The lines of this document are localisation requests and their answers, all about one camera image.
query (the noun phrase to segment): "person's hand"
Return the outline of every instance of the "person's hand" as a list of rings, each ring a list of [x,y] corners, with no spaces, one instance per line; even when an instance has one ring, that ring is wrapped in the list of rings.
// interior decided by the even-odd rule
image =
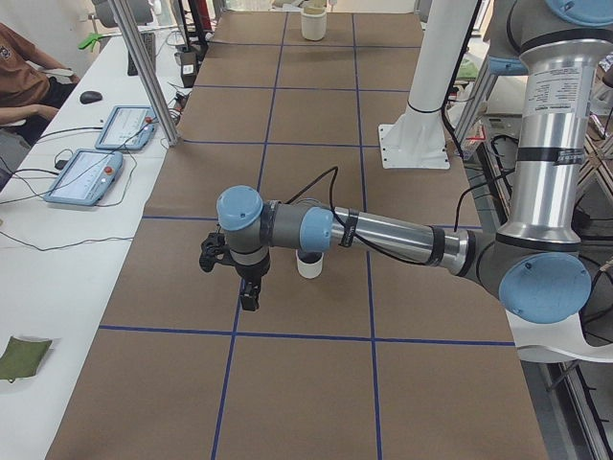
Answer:
[[[45,120],[49,122],[54,119],[54,117],[57,115],[58,112],[59,112],[58,109],[56,109],[55,107],[51,107],[49,105],[38,104],[36,106],[36,115],[44,118]]]

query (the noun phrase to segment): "computer mouse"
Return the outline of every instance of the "computer mouse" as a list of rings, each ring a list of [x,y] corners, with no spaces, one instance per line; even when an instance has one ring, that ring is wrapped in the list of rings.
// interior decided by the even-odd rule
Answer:
[[[98,91],[84,91],[81,93],[79,100],[81,104],[96,103],[102,100],[102,94]]]

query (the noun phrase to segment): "printed label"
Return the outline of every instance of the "printed label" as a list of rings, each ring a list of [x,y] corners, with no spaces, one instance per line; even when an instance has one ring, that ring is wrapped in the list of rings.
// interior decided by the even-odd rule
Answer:
[[[581,67],[563,67],[530,75],[524,116],[577,112],[582,76]]]

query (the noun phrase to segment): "white table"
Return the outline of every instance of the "white table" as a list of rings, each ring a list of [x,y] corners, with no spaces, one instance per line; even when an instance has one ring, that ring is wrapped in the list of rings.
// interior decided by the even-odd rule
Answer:
[[[166,45],[169,31],[159,32],[156,69],[165,98],[170,101],[181,85],[174,49]],[[149,105],[138,77],[128,77],[126,49],[112,38],[46,132],[71,127],[101,127],[118,104]],[[100,91],[103,100],[83,105],[85,90]],[[21,168],[52,170],[62,149],[93,148],[99,131],[76,131],[41,140]],[[129,238],[136,232],[143,207],[160,171],[168,144],[158,127],[147,146],[134,153],[138,166],[124,201],[114,207],[54,206],[42,198],[0,204],[0,230],[40,247],[87,239]],[[122,175],[101,204],[119,201],[133,160],[126,155]],[[23,177],[43,177],[24,172]],[[29,180],[42,193],[53,178]],[[12,179],[0,202],[29,196],[25,183]],[[123,265],[130,241],[106,241],[39,252],[0,235],[0,353],[11,335],[51,338],[51,352],[38,375],[13,384],[0,381],[0,458],[40,460],[56,435],[108,298]]]

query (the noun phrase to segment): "blue and white device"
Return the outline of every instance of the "blue and white device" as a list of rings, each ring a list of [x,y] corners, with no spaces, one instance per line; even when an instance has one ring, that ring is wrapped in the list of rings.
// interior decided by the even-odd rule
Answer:
[[[66,163],[43,199],[50,203],[93,206],[122,170],[118,151],[79,149]]]
[[[102,128],[96,149],[140,150],[155,130],[153,109],[146,105],[116,105]]]

